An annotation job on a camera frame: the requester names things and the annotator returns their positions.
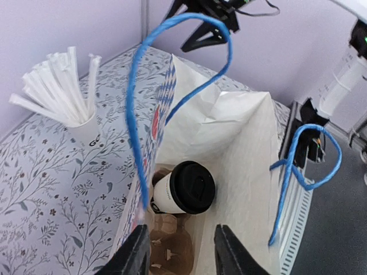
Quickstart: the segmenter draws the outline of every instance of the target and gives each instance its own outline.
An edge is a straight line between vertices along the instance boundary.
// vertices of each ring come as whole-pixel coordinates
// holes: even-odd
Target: white paper cup
[[[154,186],[151,207],[156,213],[201,214],[211,206],[215,183],[196,162],[182,162]]]
[[[85,148],[97,148],[101,134],[98,129],[96,113],[85,123],[77,127],[68,127],[73,138]]]

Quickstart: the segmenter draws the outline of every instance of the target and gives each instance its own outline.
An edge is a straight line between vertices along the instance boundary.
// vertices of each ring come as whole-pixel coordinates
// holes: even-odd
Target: blue twisted rope
[[[334,146],[336,147],[336,149],[338,151],[338,160],[337,160],[337,164],[335,165],[334,169],[323,180],[320,180],[319,182],[316,182],[314,184],[306,184],[302,174],[293,165],[293,160],[294,160],[294,157],[295,157],[295,154],[296,154],[296,149],[297,149],[299,137],[302,134],[302,132],[304,130],[307,130],[307,129],[313,129],[313,130],[317,130],[317,131],[320,131],[320,132],[324,133],[327,137],[329,137],[329,139],[331,140],[331,142],[334,144]],[[269,243],[268,243],[269,246],[271,246],[275,242],[276,232],[278,230],[279,222],[280,222],[280,216],[282,215],[282,211],[283,211],[283,208],[284,208],[284,201],[286,199],[287,189],[288,189],[290,178],[291,178],[291,173],[293,172],[293,174],[297,178],[297,181],[299,182],[299,184],[306,191],[310,191],[310,190],[313,190],[313,189],[316,189],[316,188],[320,187],[321,185],[325,184],[330,179],[332,179],[332,177],[338,172],[341,163],[342,163],[342,150],[341,150],[338,142],[334,139],[334,137],[329,132],[327,132],[325,130],[325,128],[323,128],[320,125],[316,125],[316,124],[305,124],[305,125],[298,128],[298,130],[294,134],[294,137],[293,137],[293,140],[292,140],[292,145],[291,145],[291,148],[289,150],[288,158],[279,160],[278,162],[276,162],[272,166],[270,166],[270,170],[273,170],[273,169],[275,169],[279,166],[286,165],[286,170],[284,172],[284,179],[283,179],[282,189],[281,189],[281,192],[280,192],[280,199],[279,199],[279,203],[278,203],[278,210],[277,210],[277,213],[276,213],[274,228],[273,228],[273,231],[271,233]]]
[[[142,153],[140,151],[140,141],[138,136],[138,127],[136,124],[135,119],[135,113],[134,113],[134,90],[135,90],[135,82],[136,82],[136,71],[138,70],[139,63],[141,59],[143,58],[146,50],[154,40],[165,30],[168,30],[178,24],[180,24],[183,21],[189,20],[189,19],[200,19],[207,23],[210,23],[214,26],[216,26],[219,31],[222,33],[224,38],[226,39],[228,43],[228,58],[227,63],[219,71],[218,74],[213,76],[208,82],[204,83],[200,87],[196,88],[194,91],[189,93],[187,96],[185,96],[170,112],[170,114],[167,117],[166,123],[173,117],[173,115],[178,111],[178,109],[183,106],[189,99],[191,99],[194,95],[205,89],[210,84],[217,81],[222,75],[224,75],[231,62],[232,62],[232,56],[233,56],[233,50],[232,50],[232,40],[231,35],[225,24],[217,19],[214,19],[212,17],[208,17],[203,14],[198,13],[185,13],[180,14],[176,17],[172,17],[167,19],[165,22],[163,22],[160,26],[158,26],[155,30],[151,32],[151,34],[143,41],[141,46],[136,51],[134,58],[132,60],[131,70],[128,78],[128,87],[127,87],[127,96],[126,96],[126,122],[127,122],[127,129],[131,140],[131,146],[132,146],[132,153],[134,155],[135,159],[135,165],[138,169],[138,177],[140,180],[140,189],[142,192],[142,198],[143,198],[143,208],[144,210],[147,209],[148,203],[149,203],[149,190],[148,185],[146,182],[146,178],[144,176],[144,169],[143,169],[143,160],[142,160]]]

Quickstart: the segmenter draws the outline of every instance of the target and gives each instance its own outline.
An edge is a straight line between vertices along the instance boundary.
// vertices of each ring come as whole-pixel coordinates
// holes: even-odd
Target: floral tablecloth
[[[65,127],[40,115],[27,119],[1,142],[1,275],[86,275],[107,262],[134,175],[124,103],[135,51],[100,68],[99,148],[81,149]],[[142,141],[169,60],[168,53],[150,48],[139,67],[135,112]],[[204,75],[214,74],[185,62]],[[82,91],[87,83],[81,80]],[[217,84],[226,91],[250,91],[227,77]],[[274,106],[280,147],[289,109]]]

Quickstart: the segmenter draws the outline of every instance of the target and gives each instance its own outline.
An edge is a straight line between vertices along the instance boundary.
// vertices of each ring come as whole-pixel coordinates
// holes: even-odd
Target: white paper straw
[[[76,94],[78,91],[73,89],[73,86],[70,82],[70,77],[68,77],[68,62],[67,62],[67,54],[66,53],[55,53],[48,55],[49,62],[51,63],[52,70],[55,72],[57,76],[57,81],[60,84],[61,89],[64,91],[67,98],[69,98],[71,102],[71,108],[74,110],[75,115],[77,116],[77,121],[79,123],[84,123],[86,117],[81,116],[80,114],[80,105],[78,104],[78,100],[76,98]]]
[[[35,113],[39,113],[43,116],[46,116],[46,117],[49,117],[50,119],[53,119],[53,120],[56,120],[56,121],[59,121],[63,124],[66,124],[66,125],[70,125],[71,127],[76,127],[78,124],[72,122],[72,121],[69,121],[68,119],[58,115],[58,114],[55,114],[49,110],[46,110],[45,108],[42,108],[40,107],[39,105],[33,103],[33,102],[30,102],[29,100],[27,99],[24,99],[23,97],[19,96],[19,95],[16,95],[15,93],[13,93],[11,96],[10,96],[10,99],[9,99],[9,102],[10,103],[13,103],[15,105],[19,105],[23,108],[26,108],[32,112],[35,112]]]
[[[80,91],[75,47],[69,47],[66,53],[47,55],[47,61],[24,74],[23,91],[34,102],[15,94],[9,101],[69,127],[82,125],[95,115],[96,78],[101,57],[90,56],[87,99],[83,99]]]
[[[80,87],[79,87],[79,77],[78,77],[78,70],[77,70],[77,60],[76,60],[76,50],[75,47],[69,47],[68,48],[68,61],[69,61],[69,68],[68,71],[69,73],[69,77],[71,78],[71,84],[75,90],[75,98],[78,104],[78,108],[79,108],[79,112],[82,115],[82,117],[84,118],[84,122],[86,122],[89,117],[88,117],[88,112],[87,112],[87,107],[85,106],[85,102],[83,100],[83,97],[81,96],[81,91],[80,91]]]
[[[38,74],[43,82],[43,84],[47,87],[48,91],[55,98],[56,102],[60,103],[61,108],[63,109],[63,113],[71,120],[78,121],[77,112],[71,103],[70,99],[65,95],[65,93],[61,90],[58,83],[56,83],[48,62],[43,62],[42,66],[39,66],[37,69]]]
[[[99,69],[99,65],[101,63],[101,57],[100,56],[94,56],[93,54],[89,55],[91,58],[91,61],[89,63],[89,78],[88,78],[88,112],[92,108],[94,108],[95,103],[95,94],[96,94],[96,80],[97,80],[97,72]]]

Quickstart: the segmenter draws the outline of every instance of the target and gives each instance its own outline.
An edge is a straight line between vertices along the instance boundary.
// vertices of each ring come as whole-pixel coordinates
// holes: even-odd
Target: gray floor
[[[359,153],[338,139],[342,167],[324,186],[314,191],[311,209],[292,275],[367,274],[367,166]],[[321,179],[337,157],[328,142],[327,162],[309,165],[306,176]]]

